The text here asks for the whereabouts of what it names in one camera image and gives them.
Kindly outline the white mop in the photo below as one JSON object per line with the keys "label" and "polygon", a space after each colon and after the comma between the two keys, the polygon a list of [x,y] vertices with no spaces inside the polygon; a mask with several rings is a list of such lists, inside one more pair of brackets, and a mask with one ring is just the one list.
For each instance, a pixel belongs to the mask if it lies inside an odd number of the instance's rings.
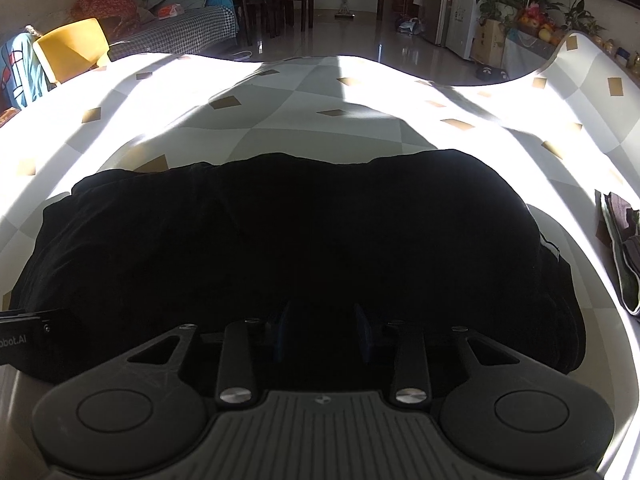
{"label": "white mop", "polygon": [[336,20],[343,20],[343,21],[351,21],[355,18],[354,12],[350,10],[350,7],[348,5],[348,0],[341,0],[341,5],[338,8],[338,10],[334,13],[334,18]]}

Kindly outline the black t-shirt red lettering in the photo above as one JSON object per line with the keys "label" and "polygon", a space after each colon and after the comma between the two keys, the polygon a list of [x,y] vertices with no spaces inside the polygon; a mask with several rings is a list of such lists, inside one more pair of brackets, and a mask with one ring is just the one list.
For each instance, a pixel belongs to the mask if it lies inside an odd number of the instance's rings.
{"label": "black t-shirt red lettering", "polygon": [[62,380],[241,318],[350,358],[388,322],[463,326],[562,373],[586,354],[570,269],[509,183],[455,150],[99,172],[44,210],[11,306],[61,315]]}

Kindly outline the folded dark cloth bag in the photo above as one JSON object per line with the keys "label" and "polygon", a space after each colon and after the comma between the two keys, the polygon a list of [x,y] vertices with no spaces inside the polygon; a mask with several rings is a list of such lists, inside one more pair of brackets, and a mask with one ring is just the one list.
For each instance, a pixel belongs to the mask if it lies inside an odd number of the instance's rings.
{"label": "folded dark cloth bag", "polygon": [[639,317],[639,211],[615,193],[598,193],[600,211],[611,240],[620,286],[620,303]]}

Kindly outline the blue cartoon cloth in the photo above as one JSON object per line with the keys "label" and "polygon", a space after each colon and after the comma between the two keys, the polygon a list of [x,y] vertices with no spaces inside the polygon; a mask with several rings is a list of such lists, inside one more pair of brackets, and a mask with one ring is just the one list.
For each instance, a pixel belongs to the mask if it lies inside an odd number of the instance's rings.
{"label": "blue cartoon cloth", "polygon": [[29,27],[1,45],[1,111],[24,110],[45,96],[52,84],[37,58],[39,35]]}

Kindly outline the white refrigerator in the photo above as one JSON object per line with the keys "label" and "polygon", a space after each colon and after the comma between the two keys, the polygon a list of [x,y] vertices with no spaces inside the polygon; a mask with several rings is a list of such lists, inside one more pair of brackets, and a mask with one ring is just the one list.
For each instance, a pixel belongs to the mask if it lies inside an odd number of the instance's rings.
{"label": "white refrigerator", "polygon": [[469,61],[479,22],[480,0],[451,0],[446,48]]}

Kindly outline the checkered grey sofa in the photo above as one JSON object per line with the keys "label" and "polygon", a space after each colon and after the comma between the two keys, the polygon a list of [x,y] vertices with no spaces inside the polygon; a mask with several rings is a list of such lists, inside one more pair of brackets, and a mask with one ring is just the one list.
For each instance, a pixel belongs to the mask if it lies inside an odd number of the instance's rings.
{"label": "checkered grey sofa", "polygon": [[235,42],[238,31],[233,11],[204,6],[142,25],[137,32],[111,42],[108,57],[116,61],[140,53],[199,54]]}

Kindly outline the cardboard box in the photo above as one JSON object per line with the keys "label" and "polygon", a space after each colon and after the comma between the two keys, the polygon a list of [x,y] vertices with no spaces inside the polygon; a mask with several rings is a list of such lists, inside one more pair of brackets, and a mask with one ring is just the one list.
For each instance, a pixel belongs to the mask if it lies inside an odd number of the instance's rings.
{"label": "cardboard box", "polygon": [[477,26],[472,44],[471,58],[480,64],[500,68],[504,52],[503,24],[496,20],[487,20]]}

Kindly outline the orange snack packet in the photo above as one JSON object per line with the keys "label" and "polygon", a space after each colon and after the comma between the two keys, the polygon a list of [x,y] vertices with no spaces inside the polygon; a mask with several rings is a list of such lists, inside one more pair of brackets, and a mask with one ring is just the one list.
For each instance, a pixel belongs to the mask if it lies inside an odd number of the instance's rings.
{"label": "orange snack packet", "polygon": [[180,3],[164,4],[156,10],[156,17],[159,20],[167,20],[168,18],[176,18],[184,13],[184,9]]}

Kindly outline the yellow chair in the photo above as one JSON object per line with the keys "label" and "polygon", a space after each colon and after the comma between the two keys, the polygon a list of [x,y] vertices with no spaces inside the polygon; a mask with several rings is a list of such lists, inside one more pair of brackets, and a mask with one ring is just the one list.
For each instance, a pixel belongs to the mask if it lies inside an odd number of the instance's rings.
{"label": "yellow chair", "polygon": [[35,41],[34,50],[50,83],[57,86],[111,62],[110,46],[95,18],[48,32]]}

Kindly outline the red patterned blanket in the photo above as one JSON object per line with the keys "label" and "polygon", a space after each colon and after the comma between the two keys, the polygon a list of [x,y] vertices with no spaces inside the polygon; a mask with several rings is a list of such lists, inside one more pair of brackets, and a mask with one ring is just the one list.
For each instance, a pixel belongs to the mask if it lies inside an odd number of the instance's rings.
{"label": "red patterned blanket", "polygon": [[118,18],[122,23],[140,22],[136,0],[77,0],[70,9],[74,20]]}

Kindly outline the white checkered tablecloth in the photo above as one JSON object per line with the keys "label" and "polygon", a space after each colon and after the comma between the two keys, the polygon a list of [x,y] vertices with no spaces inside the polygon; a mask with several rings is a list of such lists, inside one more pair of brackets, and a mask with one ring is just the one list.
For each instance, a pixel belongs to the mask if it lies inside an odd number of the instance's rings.
{"label": "white checkered tablecloth", "polygon": [[1,296],[43,208],[89,174],[283,152],[327,162],[454,148],[501,174],[574,271],[588,347],[576,378],[612,408],[608,479],[639,474],[639,324],[622,303],[600,211],[639,199],[639,87],[589,38],[539,70],[448,86],[356,56],[243,63],[136,54],[62,84],[1,130]]}

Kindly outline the fruit basket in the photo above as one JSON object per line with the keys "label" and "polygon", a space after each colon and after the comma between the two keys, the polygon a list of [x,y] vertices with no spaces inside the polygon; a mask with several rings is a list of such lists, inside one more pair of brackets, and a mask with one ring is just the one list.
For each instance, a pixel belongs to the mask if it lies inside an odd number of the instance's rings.
{"label": "fruit basket", "polygon": [[558,40],[554,38],[555,24],[536,2],[518,12],[516,26],[521,32],[526,32],[529,36],[536,37],[547,44],[558,43]]}

